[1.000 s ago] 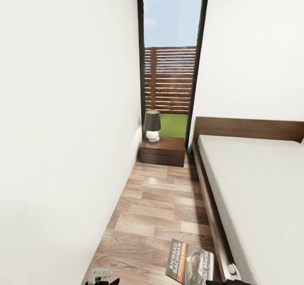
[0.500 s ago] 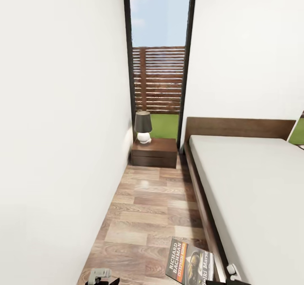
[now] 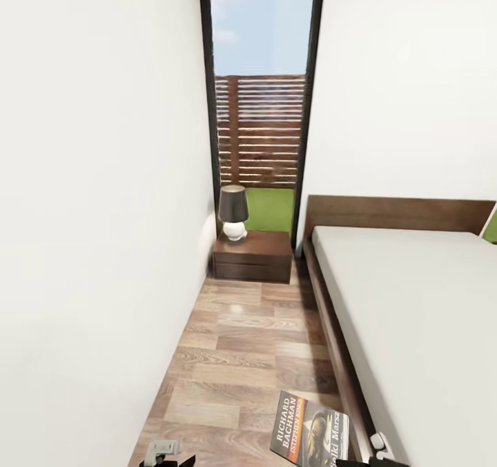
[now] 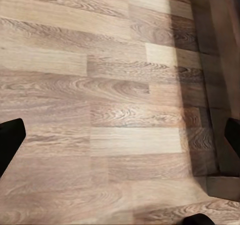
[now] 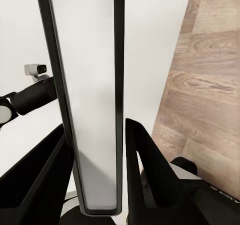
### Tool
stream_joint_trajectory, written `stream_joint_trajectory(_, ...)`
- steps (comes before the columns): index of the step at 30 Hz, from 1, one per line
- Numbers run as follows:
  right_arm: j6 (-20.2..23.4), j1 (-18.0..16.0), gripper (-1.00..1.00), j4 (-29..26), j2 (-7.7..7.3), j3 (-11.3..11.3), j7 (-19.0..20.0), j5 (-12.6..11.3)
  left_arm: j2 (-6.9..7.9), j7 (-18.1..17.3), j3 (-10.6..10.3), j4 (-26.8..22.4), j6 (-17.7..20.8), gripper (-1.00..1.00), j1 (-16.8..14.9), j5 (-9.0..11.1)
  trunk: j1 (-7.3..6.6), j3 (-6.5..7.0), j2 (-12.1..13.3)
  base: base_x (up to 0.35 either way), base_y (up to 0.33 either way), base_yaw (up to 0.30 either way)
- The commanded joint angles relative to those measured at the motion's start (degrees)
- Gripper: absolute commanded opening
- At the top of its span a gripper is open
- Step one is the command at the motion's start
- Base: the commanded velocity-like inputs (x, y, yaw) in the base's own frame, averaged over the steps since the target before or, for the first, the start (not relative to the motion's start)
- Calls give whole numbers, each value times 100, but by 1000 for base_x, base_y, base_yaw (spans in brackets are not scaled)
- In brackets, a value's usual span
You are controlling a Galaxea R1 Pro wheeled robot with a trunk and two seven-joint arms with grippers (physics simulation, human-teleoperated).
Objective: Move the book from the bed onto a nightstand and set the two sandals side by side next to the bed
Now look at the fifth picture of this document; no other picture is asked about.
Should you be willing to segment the hardback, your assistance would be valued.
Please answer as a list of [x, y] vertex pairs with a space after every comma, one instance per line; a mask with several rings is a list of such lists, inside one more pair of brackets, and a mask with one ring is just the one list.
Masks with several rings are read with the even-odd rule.
[[123, 206], [125, 0], [38, 0], [80, 211]]

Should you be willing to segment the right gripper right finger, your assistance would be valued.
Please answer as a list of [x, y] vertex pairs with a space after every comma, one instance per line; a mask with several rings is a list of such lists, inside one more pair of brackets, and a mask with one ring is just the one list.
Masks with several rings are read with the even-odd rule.
[[[145, 127], [125, 119], [129, 225], [210, 225]], [[156, 208], [145, 205], [138, 155]]]

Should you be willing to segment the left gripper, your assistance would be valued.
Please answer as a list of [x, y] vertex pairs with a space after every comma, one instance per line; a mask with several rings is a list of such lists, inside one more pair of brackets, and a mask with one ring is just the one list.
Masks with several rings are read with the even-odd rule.
[[53, 76], [35, 82], [33, 85], [25, 88], [23, 92], [27, 101], [35, 108], [35, 110], [58, 98]]

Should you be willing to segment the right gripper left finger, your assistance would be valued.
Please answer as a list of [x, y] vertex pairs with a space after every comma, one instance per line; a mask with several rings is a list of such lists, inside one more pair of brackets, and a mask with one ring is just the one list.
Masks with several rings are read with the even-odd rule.
[[72, 171], [62, 123], [0, 177], [0, 225], [59, 225]]

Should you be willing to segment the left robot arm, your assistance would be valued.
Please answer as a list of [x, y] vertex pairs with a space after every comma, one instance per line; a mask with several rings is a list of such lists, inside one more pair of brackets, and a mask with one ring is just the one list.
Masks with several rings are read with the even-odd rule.
[[38, 76], [46, 72], [46, 64], [24, 65], [25, 75], [32, 76], [35, 83], [20, 92], [13, 91], [0, 96], [0, 128], [19, 115], [25, 116], [58, 98], [53, 76], [49, 77], [47, 74]]

